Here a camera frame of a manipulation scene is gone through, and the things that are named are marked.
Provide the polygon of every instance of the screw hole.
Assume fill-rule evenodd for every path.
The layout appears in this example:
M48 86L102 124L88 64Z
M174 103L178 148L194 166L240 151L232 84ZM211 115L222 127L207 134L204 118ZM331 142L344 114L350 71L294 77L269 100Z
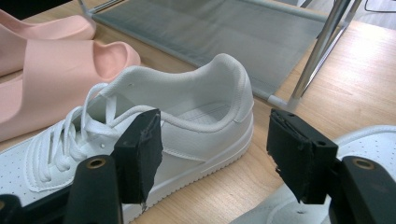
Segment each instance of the screw hole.
M320 146L326 146L326 143L323 142L323 141L317 141L317 143L318 143L318 145L320 145Z
M87 167L89 169L97 169L103 165L105 165L106 160L103 158L92 159L87 163Z
M374 170L375 168L372 162L363 159L353 159L353 163L361 169L365 170Z

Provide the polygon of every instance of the black plastic part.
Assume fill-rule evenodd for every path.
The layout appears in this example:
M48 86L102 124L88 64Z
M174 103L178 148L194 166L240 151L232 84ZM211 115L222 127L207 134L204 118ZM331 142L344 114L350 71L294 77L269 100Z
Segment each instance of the black plastic part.
M163 160L162 152L160 110L140 114L111 153L117 165L123 203L146 203Z
M0 223L25 223L20 199L11 194L0 195Z
M283 110L272 109L267 139L276 170L303 203L324 203L328 171L338 146L305 121Z
M34 203L24 207L26 220L32 224L62 223L66 211L70 186L55 191Z
M122 223L116 165L110 156L81 162L70 190L64 224Z
M389 173L375 161L360 157L344 157L340 180L346 204L349 204L356 223L395 223L396 184ZM332 223L347 222L339 214Z

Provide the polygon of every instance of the brass insert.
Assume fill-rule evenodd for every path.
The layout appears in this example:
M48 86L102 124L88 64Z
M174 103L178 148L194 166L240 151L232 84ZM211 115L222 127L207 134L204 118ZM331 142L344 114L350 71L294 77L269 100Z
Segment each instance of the brass insert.
M95 158L87 162L88 169L97 169L105 165L106 160L103 158Z
M367 161L364 159L353 159L353 163L361 169L365 170L374 170L375 166L371 161Z

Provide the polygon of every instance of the shoe lining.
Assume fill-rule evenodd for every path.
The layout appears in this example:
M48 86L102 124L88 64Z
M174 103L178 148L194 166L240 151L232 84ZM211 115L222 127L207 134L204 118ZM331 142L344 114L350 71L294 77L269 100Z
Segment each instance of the shoe lining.
M229 110L229 105L214 103L188 111L178 116L178 118L199 124L212 124L223 119Z

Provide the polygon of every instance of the shoe upper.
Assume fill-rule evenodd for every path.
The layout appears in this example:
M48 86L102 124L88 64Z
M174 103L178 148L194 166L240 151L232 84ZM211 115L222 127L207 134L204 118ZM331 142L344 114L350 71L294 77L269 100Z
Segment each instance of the shoe upper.
M162 111L159 185L233 148L252 129L252 107L248 75L226 54L183 74L126 68L94 86L64 120L2 152L0 194L28 204L70 185L80 161L109 155L134 118L152 108Z

